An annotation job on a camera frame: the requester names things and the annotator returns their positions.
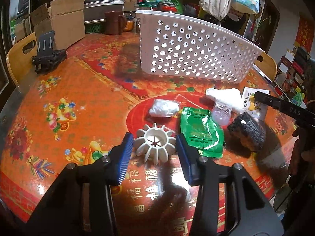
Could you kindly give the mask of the white towel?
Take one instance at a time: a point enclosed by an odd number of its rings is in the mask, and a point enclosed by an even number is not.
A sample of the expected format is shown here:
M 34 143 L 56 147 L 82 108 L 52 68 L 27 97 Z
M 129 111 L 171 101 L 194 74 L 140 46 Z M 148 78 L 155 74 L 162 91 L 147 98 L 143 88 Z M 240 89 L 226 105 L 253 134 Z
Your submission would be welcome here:
M 229 105 L 234 113 L 243 113 L 241 93 L 237 88 L 232 89 L 206 89 L 206 97 L 212 101 L 218 101 Z

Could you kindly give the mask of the clear plastic cup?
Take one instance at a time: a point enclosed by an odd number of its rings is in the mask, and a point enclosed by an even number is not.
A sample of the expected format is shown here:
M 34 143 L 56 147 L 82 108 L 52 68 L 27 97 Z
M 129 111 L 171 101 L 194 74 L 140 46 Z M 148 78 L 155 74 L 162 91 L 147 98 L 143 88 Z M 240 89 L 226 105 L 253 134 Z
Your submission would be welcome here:
M 216 102 L 211 112 L 212 120 L 220 126 L 226 126 L 231 119 L 232 107 L 230 105 Z

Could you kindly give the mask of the green foil packet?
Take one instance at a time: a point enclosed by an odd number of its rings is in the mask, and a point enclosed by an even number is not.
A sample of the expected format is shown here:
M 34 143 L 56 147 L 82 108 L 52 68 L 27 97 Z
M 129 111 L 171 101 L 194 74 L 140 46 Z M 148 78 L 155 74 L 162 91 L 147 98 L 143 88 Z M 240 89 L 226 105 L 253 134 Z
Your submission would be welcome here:
M 181 112 L 181 133 L 189 146 L 200 155 L 214 159 L 223 156 L 224 131 L 207 109 L 184 107 Z

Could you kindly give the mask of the white ribbed plastic ball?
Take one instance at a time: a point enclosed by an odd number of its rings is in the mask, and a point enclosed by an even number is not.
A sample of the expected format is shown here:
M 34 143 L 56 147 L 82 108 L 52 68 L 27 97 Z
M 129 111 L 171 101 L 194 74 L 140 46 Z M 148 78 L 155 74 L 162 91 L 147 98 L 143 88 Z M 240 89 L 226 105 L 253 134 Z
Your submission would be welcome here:
M 136 156 L 143 157 L 144 162 L 151 161 L 155 166 L 167 162 L 176 153 L 176 138 L 172 134 L 173 131 L 165 130 L 164 125 L 144 125 L 137 130 L 133 142 Z

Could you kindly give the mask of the small white bagged wad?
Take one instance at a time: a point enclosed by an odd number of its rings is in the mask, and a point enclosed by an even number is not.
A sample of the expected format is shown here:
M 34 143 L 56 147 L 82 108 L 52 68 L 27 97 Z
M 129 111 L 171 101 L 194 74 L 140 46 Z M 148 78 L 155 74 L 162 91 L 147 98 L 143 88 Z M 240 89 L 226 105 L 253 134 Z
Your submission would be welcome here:
M 148 114 L 152 117 L 170 118 L 180 111 L 181 105 L 177 101 L 155 99 Z

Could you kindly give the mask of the low white shelf unit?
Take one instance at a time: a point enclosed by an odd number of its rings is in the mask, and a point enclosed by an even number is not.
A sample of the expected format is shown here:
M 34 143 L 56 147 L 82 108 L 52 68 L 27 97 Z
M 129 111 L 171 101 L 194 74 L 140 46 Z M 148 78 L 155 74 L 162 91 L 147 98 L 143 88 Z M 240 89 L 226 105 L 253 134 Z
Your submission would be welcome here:
M 274 90 L 280 98 L 302 108 L 311 100 L 308 91 L 314 86 L 314 59 L 303 47 L 287 52 L 278 63 L 273 81 Z

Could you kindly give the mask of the cartoon printed card packet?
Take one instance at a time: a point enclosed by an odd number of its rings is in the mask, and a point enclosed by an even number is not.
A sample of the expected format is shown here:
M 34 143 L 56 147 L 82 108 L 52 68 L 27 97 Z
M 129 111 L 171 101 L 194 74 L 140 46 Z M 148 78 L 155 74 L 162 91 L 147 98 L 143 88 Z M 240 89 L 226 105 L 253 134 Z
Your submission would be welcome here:
M 257 91 L 270 94 L 270 91 L 266 89 L 244 87 L 244 91 L 242 93 L 242 103 L 244 111 L 250 114 L 254 119 L 264 121 L 268 111 L 268 106 L 255 101 L 254 94 Z

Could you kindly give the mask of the right wooden chair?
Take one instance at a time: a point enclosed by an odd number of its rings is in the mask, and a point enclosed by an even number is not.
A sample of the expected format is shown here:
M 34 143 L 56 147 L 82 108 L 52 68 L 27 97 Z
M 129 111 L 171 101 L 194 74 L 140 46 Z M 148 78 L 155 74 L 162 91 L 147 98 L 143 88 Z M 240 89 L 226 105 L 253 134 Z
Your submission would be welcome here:
M 269 80 L 274 81 L 277 75 L 278 66 L 272 57 L 263 52 L 257 57 L 254 65 L 256 65 Z

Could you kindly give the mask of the wooden chair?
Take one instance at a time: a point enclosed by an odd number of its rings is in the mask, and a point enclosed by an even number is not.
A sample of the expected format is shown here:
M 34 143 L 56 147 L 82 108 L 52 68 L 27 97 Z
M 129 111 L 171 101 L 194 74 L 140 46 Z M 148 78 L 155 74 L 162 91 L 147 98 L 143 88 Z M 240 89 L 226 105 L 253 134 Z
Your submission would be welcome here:
M 272 57 L 263 52 L 257 57 L 254 65 L 256 65 L 269 80 L 274 81 L 277 75 L 278 66 Z
M 32 57 L 37 55 L 37 39 L 33 32 L 14 44 L 6 57 L 6 65 L 15 86 L 32 70 Z

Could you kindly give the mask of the white perforated plastic basket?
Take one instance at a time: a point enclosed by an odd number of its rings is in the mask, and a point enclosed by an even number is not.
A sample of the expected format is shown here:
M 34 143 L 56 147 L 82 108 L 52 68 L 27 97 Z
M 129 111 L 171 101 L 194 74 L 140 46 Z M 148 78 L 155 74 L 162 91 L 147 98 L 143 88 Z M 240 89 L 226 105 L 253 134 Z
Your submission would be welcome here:
M 263 50 L 216 24 L 171 12 L 138 10 L 140 66 L 158 76 L 240 83 Z

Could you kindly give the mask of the black phone stand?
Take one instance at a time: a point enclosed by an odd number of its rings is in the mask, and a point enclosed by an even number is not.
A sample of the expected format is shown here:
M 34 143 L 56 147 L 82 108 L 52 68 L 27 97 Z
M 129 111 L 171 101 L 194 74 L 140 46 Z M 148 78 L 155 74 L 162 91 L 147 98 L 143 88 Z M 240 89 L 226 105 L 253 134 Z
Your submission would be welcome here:
M 55 31 L 42 34 L 37 42 L 37 54 L 31 58 L 36 67 L 36 74 L 46 74 L 54 71 L 67 58 L 66 50 L 54 50 Z

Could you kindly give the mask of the red lidded jar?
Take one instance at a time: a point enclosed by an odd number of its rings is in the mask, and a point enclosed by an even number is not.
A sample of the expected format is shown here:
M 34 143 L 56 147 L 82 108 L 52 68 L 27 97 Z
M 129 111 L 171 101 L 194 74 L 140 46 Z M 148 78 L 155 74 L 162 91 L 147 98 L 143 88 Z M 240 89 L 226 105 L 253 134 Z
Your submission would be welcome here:
M 157 10 L 162 12 L 177 13 L 177 8 L 172 2 L 159 1 L 157 5 Z

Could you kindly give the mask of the left wooden chair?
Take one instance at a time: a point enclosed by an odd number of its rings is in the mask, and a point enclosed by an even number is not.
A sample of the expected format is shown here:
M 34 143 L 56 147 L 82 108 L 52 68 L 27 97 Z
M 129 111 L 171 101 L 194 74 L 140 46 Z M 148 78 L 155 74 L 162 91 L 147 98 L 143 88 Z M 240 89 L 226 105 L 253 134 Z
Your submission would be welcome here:
M 37 55 L 37 39 L 33 32 L 14 44 L 6 57 L 6 65 L 15 86 L 32 70 L 32 57 Z

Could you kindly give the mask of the brown ceramic mug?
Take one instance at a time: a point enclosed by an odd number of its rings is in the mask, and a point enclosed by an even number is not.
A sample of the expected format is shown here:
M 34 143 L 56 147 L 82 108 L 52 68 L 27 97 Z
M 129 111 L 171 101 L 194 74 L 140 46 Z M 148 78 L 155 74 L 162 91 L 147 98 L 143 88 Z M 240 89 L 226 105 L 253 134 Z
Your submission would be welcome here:
M 127 19 L 123 11 L 105 12 L 105 34 L 120 35 L 127 25 Z

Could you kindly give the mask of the brown cardboard box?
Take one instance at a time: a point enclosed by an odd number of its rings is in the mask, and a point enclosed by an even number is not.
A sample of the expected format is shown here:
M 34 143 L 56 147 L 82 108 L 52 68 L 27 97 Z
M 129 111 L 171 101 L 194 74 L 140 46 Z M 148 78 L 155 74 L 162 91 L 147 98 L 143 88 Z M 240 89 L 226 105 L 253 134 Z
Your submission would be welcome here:
M 36 38 L 54 31 L 53 48 L 65 50 L 85 37 L 84 0 L 53 0 L 31 12 Z

